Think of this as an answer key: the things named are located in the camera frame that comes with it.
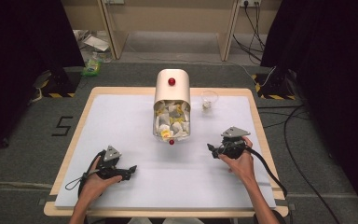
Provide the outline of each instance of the red button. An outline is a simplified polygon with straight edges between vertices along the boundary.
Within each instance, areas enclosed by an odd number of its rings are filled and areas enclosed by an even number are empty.
[[[170,84],[170,86],[175,85],[175,82],[176,82],[176,80],[175,80],[173,77],[171,77],[170,79],[168,79],[168,84]]]

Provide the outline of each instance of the gray carpet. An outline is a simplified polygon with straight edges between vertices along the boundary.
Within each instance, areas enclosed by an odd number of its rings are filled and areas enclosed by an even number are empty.
[[[252,90],[269,147],[282,183],[288,189],[287,200],[293,207],[294,223],[334,223],[331,215],[296,169],[286,148],[283,121],[293,107],[305,100],[266,100],[255,94],[255,85],[237,65],[200,65],[170,63],[104,63],[97,77],[81,79],[74,98],[42,98],[27,108],[11,133],[9,146],[0,148],[0,223],[67,223],[67,217],[47,217],[44,199],[54,183],[84,105],[94,87],[154,87],[157,74],[165,68],[181,68],[190,76],[190,87],[248,88]],[[250,74],[267,71],[247,66]],[[287,123],[286,137],[298,166],[309,182],[325,198],[341,223],[358,223],[358,198],[350,182],[318,134],[307,108]],[[66,136],[56,125],[71,126]],[[244,218],[240,223],[252,223]]]

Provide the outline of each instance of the red ball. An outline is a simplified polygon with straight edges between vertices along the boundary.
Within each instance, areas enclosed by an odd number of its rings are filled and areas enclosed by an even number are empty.
[[[170,84],[170,86],[175,85],[175,82],[176,82],[176,80],[175,80],[173,77],[171,77],[170,79],[168,79],[168,84]]]

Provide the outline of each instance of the person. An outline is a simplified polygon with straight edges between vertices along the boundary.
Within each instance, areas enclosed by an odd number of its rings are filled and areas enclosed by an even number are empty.
[[[242,137],[249,147],[253,146],[253,143],[246,136]],[[219,155],[219,159],[225,162],[229,171],[237,176],[248,191],[249,197],[252,201],[252,205],[255,210],[256,222],[260,224],[268,223],[282,223],[276,217],[276,214],[272,212],[261,193],[255,179],[254,159],[250,152],[244,150],[242,155],[233,160],[224,154]],[[92,165],[91,170],[94,170],[97,159]],[[79,198],[74,208],[74,213],[71,216],[69,224],[81,224],[87,213],[87,209],[91,203],[97,199],[110,185],[120,182],[121,176],[114,176],[110,179],[101,179],[96,174],[92,174],[87,178],[86,184],[80,192]]]

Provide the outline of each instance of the power plug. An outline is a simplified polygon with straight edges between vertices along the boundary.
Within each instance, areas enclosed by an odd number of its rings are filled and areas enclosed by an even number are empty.
[[[257,4],[260,7],[261,5],[261,0],[241,0],[240,7],[245,7],[245,1],[248,2],[248,7],[257,7]]]

